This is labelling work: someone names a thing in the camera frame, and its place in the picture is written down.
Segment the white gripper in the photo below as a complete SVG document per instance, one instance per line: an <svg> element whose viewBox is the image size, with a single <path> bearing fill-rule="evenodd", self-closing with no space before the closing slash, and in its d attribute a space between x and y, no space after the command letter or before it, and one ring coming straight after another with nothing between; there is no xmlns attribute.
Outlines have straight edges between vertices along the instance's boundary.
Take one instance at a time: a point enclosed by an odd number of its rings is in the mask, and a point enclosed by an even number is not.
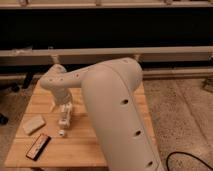
<svg viewBox="0 0 213 171"><path fill-rule="evenodd" d="M63 104L61 106L61 116L59 118L59 126L61 128L69 128L70 127L70 120L72 116L72 111L73 111L73 105L71 102ZM59 130L59 135L61 137L66 137L67 136L67 131L64 129Z"/></svg>

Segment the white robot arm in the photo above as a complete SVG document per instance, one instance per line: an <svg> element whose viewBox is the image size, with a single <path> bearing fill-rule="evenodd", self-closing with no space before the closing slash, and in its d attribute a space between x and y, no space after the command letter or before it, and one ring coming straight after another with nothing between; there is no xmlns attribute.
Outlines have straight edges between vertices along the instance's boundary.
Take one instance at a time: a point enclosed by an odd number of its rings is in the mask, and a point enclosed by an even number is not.
<svg viewBox="0 0 213 171"><path fill-rule="evenodd" d="M141 82L139 63L120 58L72 72L55 64L41 77L40 86L57 104L70 100L71 88L81 89L110 171L164 171L134 98Z"/></svg>

